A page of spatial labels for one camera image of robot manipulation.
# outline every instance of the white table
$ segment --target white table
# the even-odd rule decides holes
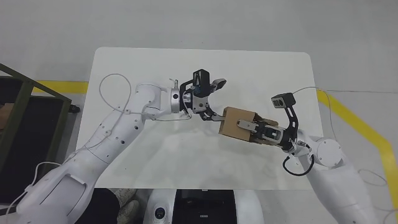
[[[85,101],[77,148],[90,138],[111,109],[98,93],[103,77],[121,73],[132,86],[143,81],[172,86],[192,79],[200,68],[210,80],[227,79],[223,89],[210,96],[213,110],[222,114],[233,106],[256,111],[288,125],[285,111],[275,109],[271,97],[314,86],[310,57],[306,53],[228,50],[130,49],[103,47],[96,51]],[[104,97],[123,105],[127,83],[109,77]],[[316,91],[295,95],[299,128],[322,136]],[[261,146],[218,134],[220,124],[202,121],[147,121],[141,135],[105,170],[97,187],[171,189],[311,189],[305,177],[292,177],[282,168],[286,157],[279,148]],[[290,170],[301,167],[291,159]]]

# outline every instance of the concrete floor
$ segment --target concrete floor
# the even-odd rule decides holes
[[[0,0],[0,33],[0,62],[36,80],[87,81],[102,46],[267,50],[308,53],[324,89],[398,91],[398,0]],[[398,95],[333,96],[398,156]],[[320,110],[332,137],[328,109]],[[384,176],[376,148],[335,115],[333,125],[355,166]],[[386,187],[369,191],[375,206],[392,208]],[[297,201],[286,202],[285,194]],[[303,206],[307,195],[314,202]],[[269,199],[267,216],[274,204],[284,210],[269,223],[334,223],[311,193]],[[386,213],[377,214],[382,220]],[[391,215],[386,223],[395,222]]]

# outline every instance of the cable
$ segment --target cable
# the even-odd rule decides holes
[[[362,181],[363,181],[365,184],[369,184],[369,185],[377,186],[377,187],[383,187],[383,186],[386,186],[386,185],[387,185],[387,180],[386,180],[384,177],[382,177],[381,175],[379,175],[379,174],[377,174],[377,173],[375,173],[375,172],[373,172],[373,171],[371,171],[371,170],[368,170],[368,169],[359,169],[359,170],[358,170],[358,174],[359,174],[359,175],[361,175],[361,171],[369,172],[369,173],[375,175],[376,177],[378,177],[378,178],[380,178],[381,180],[384,181],[384,184],[374,184],[374,183],[371,183],[371,182],[368,182],[368,181],[365,181],[365,180],[362,179]]]
[[[330,104],[329,94],[326,92],[327,90],[323,90],[323,89],[321,89],[321,88],[319,88],[319,87],[317,87],[317,86],[306,86],[306,87],[304,87],[304,88],[300,88],[300,89],[297,90],[297,91],[294,91],[293,94],[295,94],[295,93],[297,93],[297,92],[300,92],[300,91],[302,91],[302,90],[304,90],[304,89],[307,89],[307,88],[316,88],[317,90],[322,91],[322,92],[326,95],[326,97],[328,98],[330,127],[331,127],[331,131],[332,131],[332,133],[333,133],[333,137],[335,138],[335,141],[338,141],[338,140],[337,140],[337,137],[336,137],[335,129],[334,129],[334,127],[333,127],[333,122],[332,122],[332,120],[331,120],[331,104]]]
[[[110,77],[112,75],[119,75],[119,76],[123,77],[127,81],[127,83],[129,84],[129,97],[127,98],[126,104],[124,104],[123,110],[119,110],[119,109],[115,108],[114,106],[112,106],[111,104],[109,104],[105,100],[104,96],[102,95],[102,91],[101,91],[102,83],[105,81],[106,78],[108,78],[108,77]],[[124,113],[124,111],[126,110],[127,104],[130,101],[130,97],[131,97],[131,83],[130,83],[129,79],[127,79],[127,77],[125,77],[124,75],[122,75],[120,73],[110,73],[109,75],[107,75],[104,78],[102,78],[101,82],[99,83],[98,91],[99,91],[99,96],[105,102],[105,104],[107,104],[110,108],[112,108],[115,111],[118,111],[120,113]]]
[[[302,177],[303,175],[307,175],[307,174],[311,171],[311,169],[312,169],[312,167],[313,167],[313,164],[314,164],[314,162],[315,162],[314,156],[313,156],[313,154],[312,154],[312,155],[311,155],[311,165],[310,165],[310,167],[307,169],[307,171],[305,171],[304,173],[301,173],[301,174],[296,174],[296,173],[293,173],[293,172],[289,171],[289,170],[286,168],[286,162],[287,162],[289,159],[290,159],[290,156],[287,156],[287,157],[285,158],[284,162],[282,163],[282,167],[286,170],[287,173],[289,173],[290,175],[295,175],[296,177]]]
[[[13,202],[11,202],[11,204],[8,206],[7,212],[6,212],[6,224],[8,224],[8,214],[9,214],[9,212],[10,212],[11,207],[12,207],[21,197],[23,197],[23,196],[27,193],[27,189],[28,189],[28,188],[33,187],[33,185],[35,184],[35,181],[36,181],[36,179],[37,179],[37,174],[38,174],[38,171],[39,171],[39,166],[41,166],[42,164],[55,164],[55,165],[61,166],[61,164],[59,164],[59,163],[57,163],[57,162],[41,162],[41,163],[38,163],[38,164],[36,165],[35,176],[33,177],[32,183],[29,184],[29,185],[26,187],[25,191],[24,191],[20,196],[18,196]]]

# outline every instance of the yellow floor line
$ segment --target yellow floor line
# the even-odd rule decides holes
[[[317,90],[317,95],[318,101],[329,107],[326,93]],[[350,109],[341,104],[335,97],[330,94],[328,94],[328,96],[331,110],[379,150],[391,195],[392,205],[394,209],[398,209],[398,167],[394,156],[394,150],[392,149],[390,142],[371,126],[357,117]]]
[[[37,82],[58,93],[87,93],[88,88],[88,82],[60,82],[53,80],[39,80]],[[34,88],[33,92],[42,93],[43,91]]]
[[[38,82],[59,93],[86,93],[88,88],[88,82],[58,82],[48,80]],[[34,92],[41,92],[41,90],[34,88]],[[317,90],[317,95],[318,101],[329,107],[326,94]],[[331,110],[379,150],[392,204],[394,208],[398,209],[398,167],[390,142],[341,104],[336,98],[331,95],[328,96]]]

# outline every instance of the small cardboard box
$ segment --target small cardboard box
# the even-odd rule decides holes
[[[253,122],[254,120],[264,121],[270,124],[271,126],[278,125],[278,122],[270,119],[264,119],[253,111],[246,111],[239,108],[233,108],[230,106],[224,109],[223,116],[225,117],[225,119],[224,121],[221,122],[220,130],[218,131],[218,133],[221,135],[240,139],[243,141],[250,141],[251,132],[249,130],[238,127],[238,120],[240,119],[249,122]]]
[[[4,129],[6,127],[12,107],[14,107],[14,104],[12,103],[6,103],[4,106],[0,106],[0,129]]]

